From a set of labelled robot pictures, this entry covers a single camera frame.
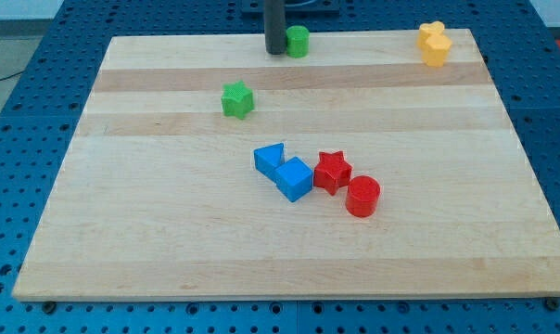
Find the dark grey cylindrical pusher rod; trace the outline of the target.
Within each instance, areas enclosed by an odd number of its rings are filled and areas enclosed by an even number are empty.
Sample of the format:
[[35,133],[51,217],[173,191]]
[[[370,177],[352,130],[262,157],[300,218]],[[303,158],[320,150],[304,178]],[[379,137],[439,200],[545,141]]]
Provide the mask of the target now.
[[286,52],[286,9],[284,0],[263,1],[263,23],[266,52],[280,55]]

